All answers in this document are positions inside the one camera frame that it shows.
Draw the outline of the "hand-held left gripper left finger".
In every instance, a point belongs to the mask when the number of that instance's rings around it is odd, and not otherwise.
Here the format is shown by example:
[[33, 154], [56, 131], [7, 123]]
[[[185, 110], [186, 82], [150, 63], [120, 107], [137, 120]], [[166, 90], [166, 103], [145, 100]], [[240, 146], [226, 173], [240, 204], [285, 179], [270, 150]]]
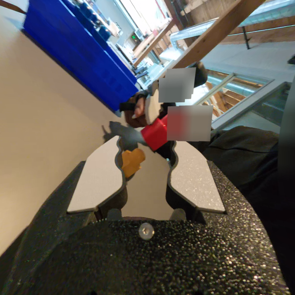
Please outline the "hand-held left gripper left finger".
[[94, 212], [126, 187], [122, 141], [114, 136], [86, 159], [67, 213]]

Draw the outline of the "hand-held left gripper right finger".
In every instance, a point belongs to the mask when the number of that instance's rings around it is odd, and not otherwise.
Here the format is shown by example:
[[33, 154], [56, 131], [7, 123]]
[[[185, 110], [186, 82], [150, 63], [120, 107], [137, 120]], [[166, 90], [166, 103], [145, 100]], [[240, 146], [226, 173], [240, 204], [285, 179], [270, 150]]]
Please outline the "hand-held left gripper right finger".
[[226, 210], [206, 158], [185, 141], [174, 142], [172, 155], [174, 164], [167, 179], [171, 190], [201, 211], [224, 213]]

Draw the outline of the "red mega block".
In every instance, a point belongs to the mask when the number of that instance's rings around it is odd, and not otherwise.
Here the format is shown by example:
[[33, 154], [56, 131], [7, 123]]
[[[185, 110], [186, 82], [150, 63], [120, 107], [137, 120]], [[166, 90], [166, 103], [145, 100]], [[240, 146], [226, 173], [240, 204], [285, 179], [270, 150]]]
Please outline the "red mega block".
[[168, 115], [162, 119], [157, 118], [151, 125], [141, 130], [141, 135], [147, 146], [153, 151], [157, 151], [165, 145], [167, 140]]

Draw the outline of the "yellow mega block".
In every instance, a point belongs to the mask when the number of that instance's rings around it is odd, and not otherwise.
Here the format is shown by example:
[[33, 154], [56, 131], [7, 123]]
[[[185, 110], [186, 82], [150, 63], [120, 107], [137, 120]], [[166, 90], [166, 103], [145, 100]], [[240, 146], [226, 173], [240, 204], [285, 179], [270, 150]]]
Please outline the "yellow mega block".
[[133, 151], [126, 150], [122, 153], [122, 170], [125, 178], [128, 179], [141, 169], [141, 163], [145, 161], [146, 156], [142, 149], [136, 148]]

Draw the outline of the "blue plastic bin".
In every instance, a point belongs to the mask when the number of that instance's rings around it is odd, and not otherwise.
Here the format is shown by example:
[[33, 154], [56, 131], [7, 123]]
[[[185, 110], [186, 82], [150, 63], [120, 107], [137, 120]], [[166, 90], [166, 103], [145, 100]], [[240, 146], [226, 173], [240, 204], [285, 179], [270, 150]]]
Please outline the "blue plastic bin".
[[29, 1], [24, 31], [113, 112], [137, 91], [137, 79], [94, 26], [86, 2]]

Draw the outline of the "person's right forearm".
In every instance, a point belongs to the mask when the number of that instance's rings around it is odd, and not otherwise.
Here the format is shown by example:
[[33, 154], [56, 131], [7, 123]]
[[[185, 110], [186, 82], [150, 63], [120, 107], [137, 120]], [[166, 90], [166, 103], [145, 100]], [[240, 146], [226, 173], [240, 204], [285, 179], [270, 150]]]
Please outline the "person's right forearm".
[[209, 142], [188, 142], [198, 150], [213, 170], [213, 180], [221, 192], [225, 212], [207, 212], [192, 206], [182, 194], [167, 184], [166, 201], [173, 209], [182, 209], [186, 219], [215, 224], [236, 235], [253, 233], [263, 226], [271, 253], [282, 263], [285, 222], [279, 210], [278, 134], [251, 127], [213, 131]]

